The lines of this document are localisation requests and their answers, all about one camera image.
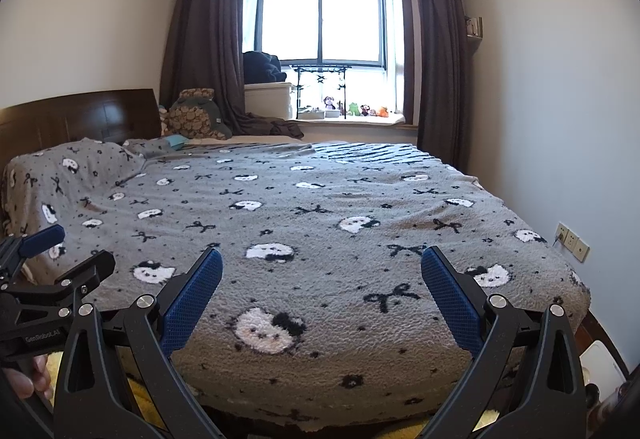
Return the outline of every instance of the silver screw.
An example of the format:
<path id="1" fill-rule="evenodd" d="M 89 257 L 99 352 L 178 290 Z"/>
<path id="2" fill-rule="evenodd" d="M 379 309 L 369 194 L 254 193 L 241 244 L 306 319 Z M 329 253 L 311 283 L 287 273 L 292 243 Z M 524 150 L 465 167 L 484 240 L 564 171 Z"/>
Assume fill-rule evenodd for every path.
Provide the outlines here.
<path id="1" fill-rule="evenodd" d="M 507 307 L 507 299 L 499 294 L 494 294 L 489 302 L 492 306 L 497 307 L 498 309 L 502 309 L 503 307 Z"/>
<path id="2" fill-rule="evenodd" d="M 87 316 L 87 315 L 91 314 L 91 311 L 93 311 L 93 310 L 94 310 L 94 306 L 92 306 L 91 304 L 83 304 L 78 309 L 78 314 L 80 316 Z"/>
<path id="3" fill-rule="evenodd" d="M 553 304 L 551 306 L 551 313 L 555 314 L 556 316 L 564 316 L 564 309 L 562 309 L 562 307 L 558 304 Z"/>
<path id="4" fill-rule="evenodd" d="M 144 294 L 136 300 L 136 305 L 141 309 L 146 309 L 147 307 L 151 307 L 153 302 L 155 302 L 155 299 L 151 295 Z"/>

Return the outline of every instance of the blanket with cat pattern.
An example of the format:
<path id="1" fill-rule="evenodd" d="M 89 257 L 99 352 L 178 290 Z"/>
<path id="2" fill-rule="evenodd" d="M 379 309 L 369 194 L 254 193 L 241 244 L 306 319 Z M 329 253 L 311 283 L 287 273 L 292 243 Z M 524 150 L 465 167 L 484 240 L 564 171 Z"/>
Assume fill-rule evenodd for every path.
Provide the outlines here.
<path id="1" fill-rule="evenodd" d="M 477 178 L 411 145 L 82 140 L 15 158 L 2 206 L 7 232 L 66 230 L 28 263 L 38 283 L 113 253 L 86 299 L 100 309 L 219 249 L 222 282 L 174 364 L 203 405 L 304 430 L 433 413 L 465 370 L 420 276 L 425 247 L 517 307 L 563 305 L 574 328 L 590 304 Z"/>

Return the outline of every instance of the blue gripper pad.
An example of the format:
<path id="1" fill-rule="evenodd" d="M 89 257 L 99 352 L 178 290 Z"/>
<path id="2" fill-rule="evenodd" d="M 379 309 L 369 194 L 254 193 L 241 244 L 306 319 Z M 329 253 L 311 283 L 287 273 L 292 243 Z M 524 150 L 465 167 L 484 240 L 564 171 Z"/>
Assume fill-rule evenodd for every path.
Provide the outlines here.
<path id="1" fill-rule="evenodd" d="M 23 259 L 32 259 L 36 255 L 44 253 L 50 247 L 60 244 L 65 240 L 65 230 L 60 225 L 49 226 L 38 233 L 22 239 L 18 254 Z"/>
<path id="2" fill-rule="evenodd" d="M 484 346 L 481 319 L 454 276 L 459 273 L 449 264 L 450 270 L 432 247 L 425 249 L 420 266 L 422 279 L 456 343 L 477 358 Z"/>
<path id="3" fill-rule="evenodd" d="M 192 269 L 195 269 L 195 272 L 162 319 L 160 348 L 167 357 L 187 344 L 211 300 L 222 279 L 222 256 L 212 249 L 208 254 L 201 256 Z"/>

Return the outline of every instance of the wall socket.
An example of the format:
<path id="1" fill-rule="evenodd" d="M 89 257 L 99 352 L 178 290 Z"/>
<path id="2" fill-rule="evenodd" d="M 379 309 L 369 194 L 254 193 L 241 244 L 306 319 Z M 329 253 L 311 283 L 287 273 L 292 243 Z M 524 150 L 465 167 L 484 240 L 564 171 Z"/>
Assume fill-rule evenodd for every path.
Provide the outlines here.
<path id="1" fill-rule="evenodd" d="M 562 223 L 558 223 L 558 229 L 556 229 L 556 242 L 562 242 L 564 247 L 572 252 L 580 262 L 584 262 L 587 253 L 589 253 L 588 244 Z"/>

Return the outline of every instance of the headboard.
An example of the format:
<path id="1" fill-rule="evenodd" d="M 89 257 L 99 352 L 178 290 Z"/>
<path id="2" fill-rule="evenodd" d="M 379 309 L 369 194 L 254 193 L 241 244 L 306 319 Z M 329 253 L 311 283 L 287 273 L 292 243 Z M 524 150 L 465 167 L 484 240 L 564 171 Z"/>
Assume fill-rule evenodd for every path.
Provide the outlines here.
<path id="1" fill-rule="evenodd" d="M 92 138 L 122 143 L 159 138 L 152 89 L 82 93 L 0 109 L 0 176 L 15 156 Z"/>

